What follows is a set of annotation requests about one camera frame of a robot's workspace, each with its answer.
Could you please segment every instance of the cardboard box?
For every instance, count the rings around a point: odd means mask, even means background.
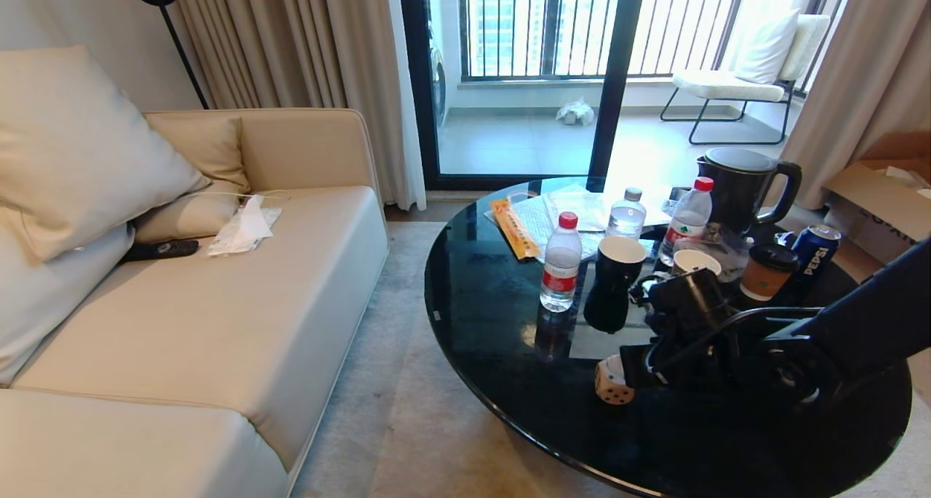
[[[931,132],[886,134],[825,185],[825,223],[883,263],[931,236],[931,198],[876,172],[888,166],[931,181]]]

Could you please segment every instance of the remote control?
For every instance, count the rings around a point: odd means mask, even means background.
[[[191,256],[197,252],[200,243],[197,240],[172,240],[162,244],[133,244],[123,257],[122,262],[139,262],[139,260],[160,260],[163,257]]]

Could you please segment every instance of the pepsi can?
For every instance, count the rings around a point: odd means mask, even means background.
[[[799,268],[792,273],[791,285],[795,300],[803,300],[811,292],[831,263],[837,247],[841,246],[841,232],[827,225],[809,225],[795,240],[792,250],[799,257]]]

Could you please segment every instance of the round coffee table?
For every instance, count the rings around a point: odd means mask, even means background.
[[[568,177],[499,190],[449,221],[426,264],[426,310],[436,340],[495,416],[559,461],[642,496],[831,496],[888,458],[911,410],[904,361],[827,414],[765,424],[709,414],[701,398],[668,390],[638,391],[625,406],[598,399],[596,363],[617,353],[619,345],[646,343],[652,336],[643,312],[632,307],[625,328],[615,334],[589,326],[578,306],[591,289],[591,263],[580,270],[571,310],[542,309],[542,265],[518,262],[484,216],[491,200],[571,184],[593,192],[604,185]],[[662,231],[650,236],[661,238]],[[658,247],[658,242],[642,243]],[[643,273],[654,264],[655,252]],[[827,305],[854,288],[855,282],[831,264],[808,303]]]

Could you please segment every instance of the black kettle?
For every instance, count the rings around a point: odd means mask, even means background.
[[[735,147],[717,147],[699,156],[698,174],[714,180],[708,221],[724,224],[738,236],[744,236],[755,225],[784,219],[802,185],[802,168],[797,164]],[[759,216],[759,207],[776,174],[787,177],[786,189],[775,210]]]

